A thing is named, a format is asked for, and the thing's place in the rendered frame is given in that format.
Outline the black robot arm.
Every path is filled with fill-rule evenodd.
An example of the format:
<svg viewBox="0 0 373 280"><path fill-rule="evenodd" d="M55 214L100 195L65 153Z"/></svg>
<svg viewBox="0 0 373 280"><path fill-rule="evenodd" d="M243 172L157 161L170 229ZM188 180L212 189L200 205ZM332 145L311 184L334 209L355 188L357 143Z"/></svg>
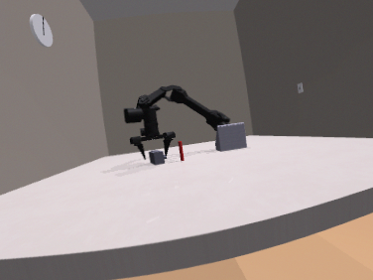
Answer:
<svg viewBox="0 0 373 280"><path fill-rule="evenodd" d="M172 94L166 97L166 92L172 90ZM124 120L126 123L142 122L157 120L156 110L160 107L154 104L156 101L165 98L168 101L174 101L176 103L183 103L190 107L206 119L206 123L209 124L215 131L217 126L229 124L230 119L228 116L217 110L210 110L204 105L200 104L193 98L189 97L187 93L179 86L169 85L161 86L157 91L150 95L139 96L136 108L125 108L124 109ZM152 106L152 104L154 104Z"/></svg>

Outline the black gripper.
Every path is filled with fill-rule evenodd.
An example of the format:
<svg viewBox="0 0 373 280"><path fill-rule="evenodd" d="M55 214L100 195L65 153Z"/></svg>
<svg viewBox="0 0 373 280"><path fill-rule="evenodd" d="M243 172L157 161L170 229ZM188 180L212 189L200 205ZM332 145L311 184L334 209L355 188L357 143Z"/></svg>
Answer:
<svg viewBox="0 0 373 280"><path fill-rule="evenodd" d="M170 143L173 140L172 138L176 138L175 132L174 131L166 132L160 135L157 120L144 121L143 123L144 123L145 137L141 137L141 136L131 137L130 144L135 144L134 146L137 146L139 148L145 160L144 149L143 149L143 145L141 144L141 141L164 138L165 140L163 141L164 141L164 148L165 148L165 156L167 156ZM156 135L157 137L154 137L154 135ZM151 136L151 139L148 138L149 136Z"/></svg>

